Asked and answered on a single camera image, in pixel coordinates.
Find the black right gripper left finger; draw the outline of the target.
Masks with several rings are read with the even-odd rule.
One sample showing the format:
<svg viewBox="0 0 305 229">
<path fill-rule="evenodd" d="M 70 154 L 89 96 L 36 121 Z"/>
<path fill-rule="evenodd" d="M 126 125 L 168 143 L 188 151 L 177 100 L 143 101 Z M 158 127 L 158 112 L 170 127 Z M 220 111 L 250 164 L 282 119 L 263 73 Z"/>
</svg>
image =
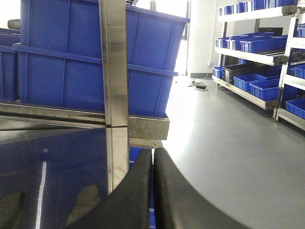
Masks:
<svg viewBox="0 0 305 229">
<path fill-rule="evenodd" d="M 68 229 L 147 229 L 152 189 L 152 150 L 142 149 L 117 188 Z"/>
</svg>

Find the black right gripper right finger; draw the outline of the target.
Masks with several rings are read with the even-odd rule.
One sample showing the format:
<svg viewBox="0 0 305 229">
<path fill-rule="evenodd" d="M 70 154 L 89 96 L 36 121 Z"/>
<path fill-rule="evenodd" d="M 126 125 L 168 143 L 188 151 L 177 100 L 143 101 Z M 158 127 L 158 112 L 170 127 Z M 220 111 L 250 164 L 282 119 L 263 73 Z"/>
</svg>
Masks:
<svg viewBox="0 0 305 229">
<path fill-rule="evenodd" d="M 244 229 L 204 198 L 164 148 L 154 151 L 153 198 L 158 229 Z"/>
</svg>

